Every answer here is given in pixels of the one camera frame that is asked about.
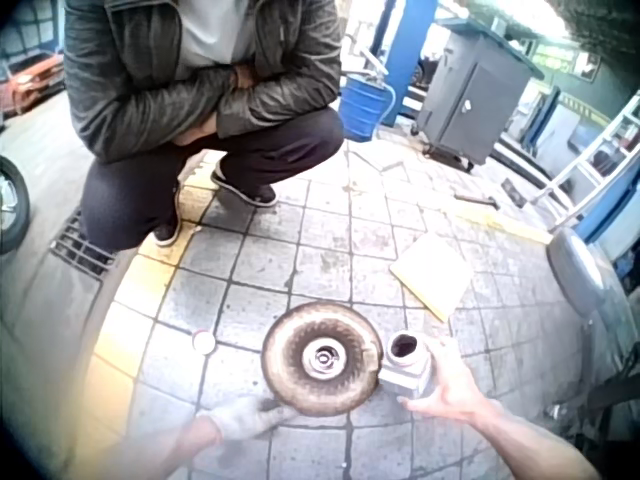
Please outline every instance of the black sneaker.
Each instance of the black sneaker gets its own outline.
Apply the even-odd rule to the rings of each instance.
[[[211,181],[219,187],[225,188],[238,195],[242,200],[255,207],[273,207],[278,203],[278,195],[271,185],[261,185],[251,190],[237,185],[231,185],[220,170],[220,162],[211,174]]]
[[[180,227],[182,220],[180,219],[180,206],[178,199],[180,197],[180,185],[175,188],[174,194],[174,210],[171,219],[164,225],[160,225],[153,231],[153,238],[159,247],[170,247],[178,239],[180,235]]]

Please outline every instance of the ladder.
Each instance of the ladder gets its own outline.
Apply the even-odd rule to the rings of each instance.
[[[640,131],[640,91],[636,92],[633,98],[627,103],[616,118],[604,129],[604,131],[589,145],[584,151],[578,155],[569,165],[567,165],[553,180],[547,183],[531,200],[530,203],[535,205],[542,198],[554,192],[556,198],[562,198],[563,195],[558,195],[560,191],[560,184],[564,182],[574,169],[582,172],[584,176],[594,185],[594,189],[577,205],[565,204],[564,211],[555,213],[556,223],[549,229],[551,233],[558,228],[567,224],[567,222],[573,220],[575,217],[584,212],[585,209],[595,203],[604,193],[608,187],[614,182],[616,178],[625,173],[636,160],[640,157],[640,141],[633,141],[631,143],[632,149],[629,151],[625,146],[620,145],[619,139],[616,138],[616,133],[619,133],[620,127],[623,125],[627,127],[627,132],[631,132],[634,138],[638,137]],[[593,165],[591,165],[591,159],[594,154],[605,143],[609,143],[615,147],[615,149],[624,155],[624,158],[617,165],[615,170],[609,175],[603,177]]]

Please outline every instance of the gray metal cabinet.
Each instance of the gray metal cabinet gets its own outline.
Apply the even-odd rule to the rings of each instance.
[[[451,30],[417,125],[436,149],[482,165],[532,76],[544,78],[504,39],[469,19]]]

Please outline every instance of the dark pants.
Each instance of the dark pants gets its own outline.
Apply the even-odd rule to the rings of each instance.
[[[111,164],[94,161],[81,204],[87,236],[94,245],[112,251],[140,245],[170,218],[178,174],[187,159],[203,149],[228,152],[221,160],[227,181],[251,188],[315,167],[333,156],[342,142],[342,122],[326,108],[244,135],[211,135],[186,147],[167,143]]]

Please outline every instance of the blue bucket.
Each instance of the blue bucket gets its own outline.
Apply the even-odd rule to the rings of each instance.
[[[345,138],[354,142],[370,141],[395,103],[396,94],[389,85],[375,84],[362,75],[347,76],[338,109]]]

